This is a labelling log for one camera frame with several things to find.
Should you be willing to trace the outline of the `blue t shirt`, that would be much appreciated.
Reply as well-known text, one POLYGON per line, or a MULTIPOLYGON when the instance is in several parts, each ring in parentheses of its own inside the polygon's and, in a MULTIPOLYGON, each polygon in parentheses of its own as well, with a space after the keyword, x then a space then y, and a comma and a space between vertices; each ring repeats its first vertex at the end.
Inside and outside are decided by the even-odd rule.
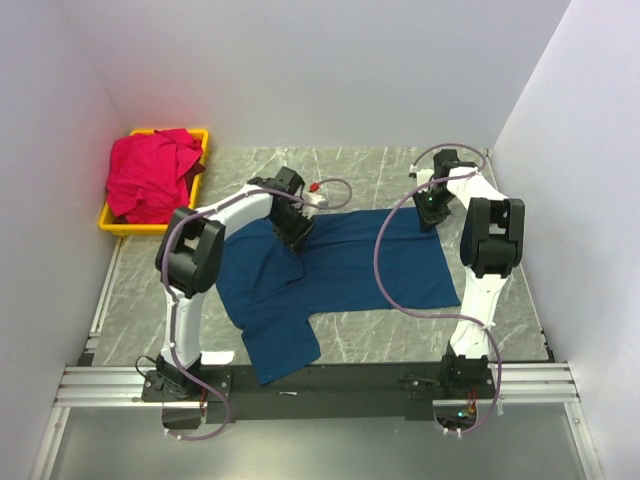
POLYGON ((436 230, 421 232, 412 208, 318 215, 299 253, 255 221, 225 241, 215 285, 261 384, 319 358, 313 314, 387 309, 385 293, 414 309, 460 303, 436 230))

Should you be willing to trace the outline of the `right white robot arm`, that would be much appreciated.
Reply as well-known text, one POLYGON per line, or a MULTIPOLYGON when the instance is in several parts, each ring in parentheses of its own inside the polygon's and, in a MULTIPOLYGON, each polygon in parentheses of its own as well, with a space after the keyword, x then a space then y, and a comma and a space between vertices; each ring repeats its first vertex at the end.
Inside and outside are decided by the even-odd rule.
POLYGON ((420 190, 413 195, 420 229, 427 231, 451 214, 458 200, 466 210, 459 257, 465 268, 465 289, 456 329, 448 351, 467 359, 491 354, 489 332, 498 299, 513 269, 520 264, 524 243, 525 205, 499 192, 481 167, 459 158, 460 145, 444 144, 428 150, 430 169, 414 162, 409 176, 420 190))

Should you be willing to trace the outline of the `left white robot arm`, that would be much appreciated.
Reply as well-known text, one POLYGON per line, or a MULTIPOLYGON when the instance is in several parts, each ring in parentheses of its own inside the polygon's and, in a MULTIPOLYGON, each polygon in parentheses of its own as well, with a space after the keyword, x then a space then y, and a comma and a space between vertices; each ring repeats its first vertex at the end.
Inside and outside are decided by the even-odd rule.
POLYGON ((214 204, 173 213, 156 256, 167 302, 165 339, 156 359, 164 389, 176 401, 200 388, 200 322, 206 293, 219 275, 225 241, 256 220, 267 219, 277 238, 298 251, 313 227, 316 209, 328 200, 283 167, 272 178, 255 177, 214 204))

